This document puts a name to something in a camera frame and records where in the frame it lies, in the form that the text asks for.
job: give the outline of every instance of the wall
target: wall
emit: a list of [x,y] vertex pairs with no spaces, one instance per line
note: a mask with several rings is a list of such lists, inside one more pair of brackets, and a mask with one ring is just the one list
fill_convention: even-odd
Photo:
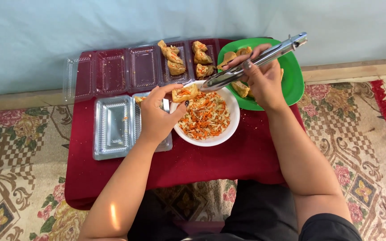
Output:
[[63,60],[163,38],[308,32],[302,66],[386,59],[386,1],[0,0],[0,94],[62,88]]

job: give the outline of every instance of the patterned rug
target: patterned rug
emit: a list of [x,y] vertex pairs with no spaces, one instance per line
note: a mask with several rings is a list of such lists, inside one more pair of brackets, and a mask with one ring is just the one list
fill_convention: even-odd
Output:
[[[364,240],[386,240],[386,102],[381,81],[308,85],[298,103],[308,135],[335,169]],[[65,202],[72,106],[0,112],[0,240],[75,240],[87,211]],[[177,220],[223,221],[236,181],[155,193]]]

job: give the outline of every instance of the plastic food box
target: plastic food box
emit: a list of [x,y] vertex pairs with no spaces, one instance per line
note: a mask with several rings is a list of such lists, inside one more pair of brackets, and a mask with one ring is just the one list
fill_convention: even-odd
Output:
[[193,39],[167,42],[176,46],[184,61],[185,73],[170,75],[167,60],[157,43],[132,48],[83,52],[65,61],[63,96],[66,103],[90,100],[93,97],[117,96],[153,89],[157,85],[187,84],[198,80],[193,63],[192,43],[201,41],[217,65],[218,39]]
[[[93,158],[105,160],[124,157],[141,133],[141,109],[135,96],[148,96],[150,92],[132,97],[121,95],[96,100]],[[163,99],[162,109],[169,113],[169,101]],[[172,135],[161,142],[155,152],[172,149]]]

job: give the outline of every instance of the metal tongs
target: metal tongs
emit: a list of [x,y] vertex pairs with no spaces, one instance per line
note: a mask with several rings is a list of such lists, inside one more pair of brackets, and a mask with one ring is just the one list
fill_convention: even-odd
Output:
[[[295,51],[297,47],[305,44],[308,41],[306,36],[307,34],[305,32],[302,32],[294,37],[288,35],[288,39],[286,41],[266,49],[265,51],[261,52],[257,58],[251,60],[251,62],[258,66],[270,63],[272,60],[277,59],[291,51]],[[224,86],[230,84],[230,82],[236,81],[244,75],[244,69],[241,65],[242,63],[218,74],[214,74],[203,83],[200,91],[212,92],[220,90]]]

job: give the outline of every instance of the green plastic plate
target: green plastic plate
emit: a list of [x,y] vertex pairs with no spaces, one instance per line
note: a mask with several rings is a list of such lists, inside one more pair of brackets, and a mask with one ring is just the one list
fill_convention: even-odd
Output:
[[[266,38],[251,38],[230,42],[224,46],[218,54],[218,64],[222,63],[224,54],[227,52],[232,51],[236,53],[236,51],[238,51],[240,48],[246,48],[248,46],[254,48],[263,43],[270,43],[272,46],[274,46],[279,44],[280,41]],[[289,52],[279,57],[278,61],[281,65],[281,68],[284,69],[284,75],[282,76],[281,84],[282,94],[284,95],[285,102],[287,102],[289,106],[294,105],[301,99],[304,92],[302,71],[300,70],[299,63],[297,62],[293,52]],[[263,110],[263,108],[260,107],[253,98],[248,96],[241,98],[231,85],[227,85],[226,87],[236,97],[240,108],[251,111]]]

